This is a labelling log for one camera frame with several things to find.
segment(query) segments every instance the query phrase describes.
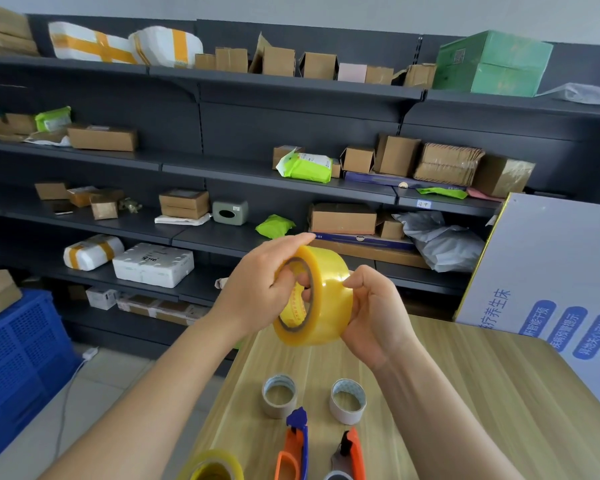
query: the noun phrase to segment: wooden table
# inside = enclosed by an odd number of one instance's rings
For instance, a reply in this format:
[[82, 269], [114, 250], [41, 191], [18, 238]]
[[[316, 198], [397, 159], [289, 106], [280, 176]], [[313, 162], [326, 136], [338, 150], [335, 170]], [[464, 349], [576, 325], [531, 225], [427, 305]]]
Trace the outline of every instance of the wooden table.
[[[411, 320], [433, 359], [527, 480], [600, 480], [600, 403], [551, 346], [512, 333]], [[348, 429], [328, 407], [331, 386], [339, 378], [359, 382], [367, 393], [367, 409], [356, 426], [367, 477], [417, 478], [371, 371], [341, 341], [291, 348], [272, 327], [241, 348], [192, 457], [226, 449], [240, 460], [247, 480], [272, 480], [285, 423], [264, 415], [260, 390], [264, 380], [280, 372], [295, 380], [298, 406], [308, 414], [310, 480], [328, 473], [329, 459]], [[178, 480], [189, 480], [191, 468], [188, 463]]]

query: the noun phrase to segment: floor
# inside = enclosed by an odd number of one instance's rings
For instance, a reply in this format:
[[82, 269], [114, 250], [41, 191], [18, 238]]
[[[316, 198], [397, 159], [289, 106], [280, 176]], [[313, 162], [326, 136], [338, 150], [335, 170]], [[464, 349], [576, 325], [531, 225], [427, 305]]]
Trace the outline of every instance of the floor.
[[[80, 355], [89, 346], [74, 344]], [[100, 348], [78, 372], [66, 407], [61, 452], [87, 431], [155, 361]], [[165, 469], [163, 480], [174, 480], [189, 456], [200, 428], [224, 378], [213, 377], [200, 396]], [[35, 480], [51, 464], [60, 427], [66, 387], [0, 455], [0, 480]]]

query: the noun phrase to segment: hand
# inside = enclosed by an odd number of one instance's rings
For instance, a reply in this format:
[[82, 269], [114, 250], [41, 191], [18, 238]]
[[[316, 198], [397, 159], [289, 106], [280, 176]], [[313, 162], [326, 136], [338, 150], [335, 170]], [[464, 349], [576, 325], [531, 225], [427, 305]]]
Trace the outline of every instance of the hand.
[[296, 285], [289, 268], [282, 268], [278, 279], [276, 272], [300, 246], [314, 238], [309, 232], [286, 235], [259, 245], [242, 258], [210, 312], [214, 320], [229, 322], [239, 333], [237, 339], [272, 324]]
[[362, 265], [342, 284], [353, 289], [351, 321], [342, 339], [369, 369], [377, 371], [401, 347], [418, 342], [389, 278]]

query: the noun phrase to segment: green plastic bag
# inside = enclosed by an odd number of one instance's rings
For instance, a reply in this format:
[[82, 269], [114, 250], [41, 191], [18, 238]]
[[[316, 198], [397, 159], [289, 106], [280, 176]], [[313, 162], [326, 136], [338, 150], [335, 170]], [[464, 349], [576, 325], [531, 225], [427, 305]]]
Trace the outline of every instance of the green plastic bag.
[[331, 181], [332, 165], [326, 155], [290, 152], [280, 159], [276, 169], [283, 177], [327, 184]]
[[257, 226], [256, 231], [264, 237], [275, 239], [284, 236], [284, 234], [288, 233], [289, 229], [293, 227], [296, 227], [296, 224], [289, 219], [273, 214], [267, 217], [266, 221]]
[[453, 197], [453, 198], [459, 198], [459, 199], [464, 199], [468, 195], [468, 193], [465, 192], [464, 190], [449, 190], [449, 189], [443, 189], [440, 187], [432, 187], [430, 189], [416, 189], [416, 190], [418, 192], [420, 192], [421, 194], [440, 194], [440, 195], [445, 195], [447, 197]]
[[71, 124], [71, 106], [41, 112], [35, 117], [38, 131], [56, 131]]

